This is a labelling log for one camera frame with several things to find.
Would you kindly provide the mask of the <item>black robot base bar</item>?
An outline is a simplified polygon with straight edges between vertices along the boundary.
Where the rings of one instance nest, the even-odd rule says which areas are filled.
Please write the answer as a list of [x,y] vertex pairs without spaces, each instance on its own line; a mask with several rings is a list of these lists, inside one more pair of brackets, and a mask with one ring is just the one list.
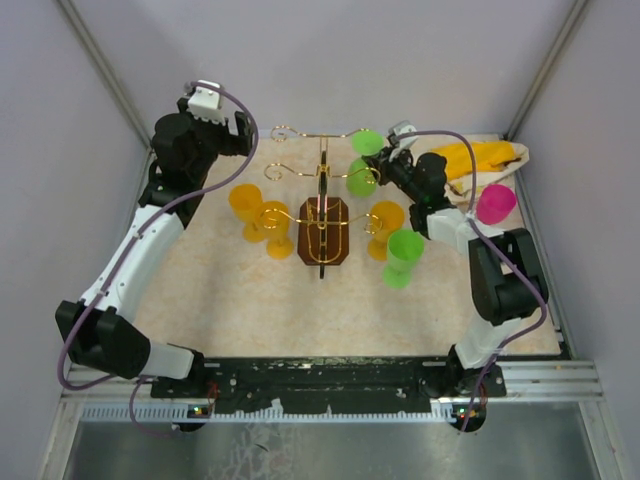
[[464,368],[453,352],[445,356],[313,356],[205,358],[184,380],[158,379],[154,399],[230,399],[234,394],[356,391],[388,387],[426,391],[433,397],[471,393],[481,380],[493,390],[501,369],[494,361]]

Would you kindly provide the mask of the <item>yellow wine glass hung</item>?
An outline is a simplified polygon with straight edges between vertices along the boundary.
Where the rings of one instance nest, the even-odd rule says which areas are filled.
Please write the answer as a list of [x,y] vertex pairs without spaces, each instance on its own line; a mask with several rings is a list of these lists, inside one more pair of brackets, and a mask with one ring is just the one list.
[[403,208],[393,201],[381,201],[371,208],[370,230],[372,238],[368,244],[368,254],[374,260],[386,260],[389,237],[403,226],[404,220]]

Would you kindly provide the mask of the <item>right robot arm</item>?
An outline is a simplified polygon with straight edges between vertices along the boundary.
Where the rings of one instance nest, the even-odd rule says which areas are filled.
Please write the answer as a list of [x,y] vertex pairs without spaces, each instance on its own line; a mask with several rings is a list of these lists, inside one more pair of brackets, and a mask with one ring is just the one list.
[[473,315],[441,373],[427,382],[433,396],[476,396],[501,351],[530,333],[522,322],[547,314],[548,285],[536,247],[525,228],[496,229],[479,210],[461,211],[447,197],[446,157],[382,148],[364,159],[379,185],[394,184],[411,201],[409,235],[455,248],[469,263]]

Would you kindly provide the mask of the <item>green wine glass hung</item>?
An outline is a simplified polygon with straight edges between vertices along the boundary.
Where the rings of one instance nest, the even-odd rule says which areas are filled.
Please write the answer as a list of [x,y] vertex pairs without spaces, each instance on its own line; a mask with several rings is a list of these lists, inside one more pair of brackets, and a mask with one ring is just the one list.
[[376,131],[362,130],[351,137],[351,146],[358,157],[349,166],[346,188],[351,195],[369,197],[375,192],[376,185],[367,183],[368,170],[371,168],[361,157],[378,154],[384,147],[384,138]]

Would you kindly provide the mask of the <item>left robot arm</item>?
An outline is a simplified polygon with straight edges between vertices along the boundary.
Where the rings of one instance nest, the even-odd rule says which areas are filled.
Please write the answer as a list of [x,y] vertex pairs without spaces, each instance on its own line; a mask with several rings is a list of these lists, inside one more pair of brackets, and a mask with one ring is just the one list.
[[175,113],[155,124],[154,160],[131,226],[97,280],[76,302],[63,301],[55,320],[64,340],[58,359],[59,383],[73,389],[65,363],[101,371],[106,379],[172,379],[194,397],[208,384],[200,352],[149,339],[134,324],[141,297],[168,250],[186,231],[203,196],[213,163],[221,156],[255,154],[258,128],[240,105],[232,132],[217,95],[178,100]]

